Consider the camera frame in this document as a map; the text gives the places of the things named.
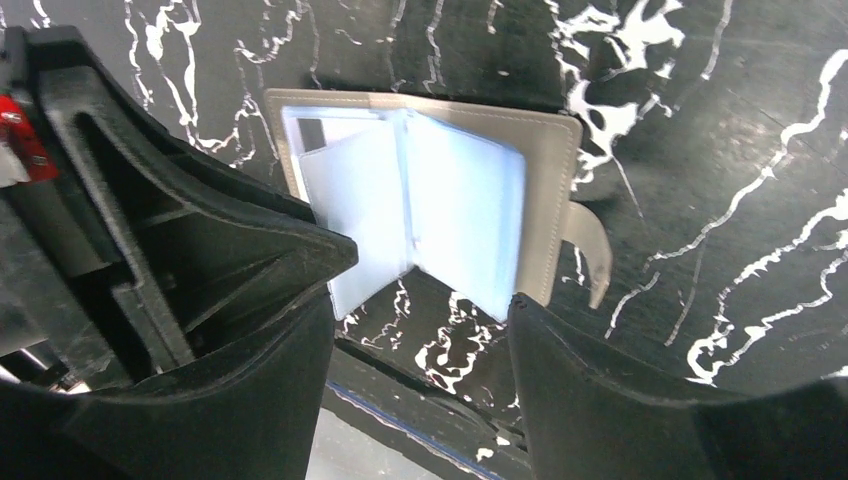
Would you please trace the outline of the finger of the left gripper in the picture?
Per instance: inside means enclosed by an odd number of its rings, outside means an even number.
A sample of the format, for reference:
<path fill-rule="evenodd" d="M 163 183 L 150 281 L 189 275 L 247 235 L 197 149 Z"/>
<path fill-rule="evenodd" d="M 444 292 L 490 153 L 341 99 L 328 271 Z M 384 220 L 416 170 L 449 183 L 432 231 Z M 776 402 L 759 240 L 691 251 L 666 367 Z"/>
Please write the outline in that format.
<path fill-rule="evenodd" d="M 255 332 L 353 266 L 301 200 L 172 136 L 73 26 L 1 36 L 1 352 L 125 387 Z"/>

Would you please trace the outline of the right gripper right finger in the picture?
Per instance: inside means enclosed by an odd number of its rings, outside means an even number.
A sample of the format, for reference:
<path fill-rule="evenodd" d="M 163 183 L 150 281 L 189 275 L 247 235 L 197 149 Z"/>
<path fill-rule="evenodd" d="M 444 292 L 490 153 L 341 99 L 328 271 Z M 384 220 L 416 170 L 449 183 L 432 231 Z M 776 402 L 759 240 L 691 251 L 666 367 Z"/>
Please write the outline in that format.
<path fill-rule="evenodd" d="M 693 384 L 510 305 L 516 390 L 537 479 L 843 479 L 847 381 L 764 396 Z"/>

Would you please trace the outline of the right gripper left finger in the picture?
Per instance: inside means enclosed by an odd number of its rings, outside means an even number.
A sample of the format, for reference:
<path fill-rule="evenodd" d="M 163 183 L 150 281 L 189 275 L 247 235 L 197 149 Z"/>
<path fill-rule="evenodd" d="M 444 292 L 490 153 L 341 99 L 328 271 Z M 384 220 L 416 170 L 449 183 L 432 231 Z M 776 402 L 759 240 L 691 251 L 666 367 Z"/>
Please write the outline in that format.
<path fill-rule="evenodd" d="M 5 479 L 302 479 L 334 340 L 321 295 L 127 389 L 1 386 Z"/>

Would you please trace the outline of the white credit card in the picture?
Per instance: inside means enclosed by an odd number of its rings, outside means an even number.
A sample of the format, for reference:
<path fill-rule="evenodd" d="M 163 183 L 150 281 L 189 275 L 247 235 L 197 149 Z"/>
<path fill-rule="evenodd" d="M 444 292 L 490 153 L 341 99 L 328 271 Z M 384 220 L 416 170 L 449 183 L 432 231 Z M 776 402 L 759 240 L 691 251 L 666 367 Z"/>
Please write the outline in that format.
<path fill-rule="evenodd" d="M 381 125 L 389 117 L 370 108 L 284 106 L 281 108 L 283 155 L 289 191 L 309 202 L 300 157 Z"/>

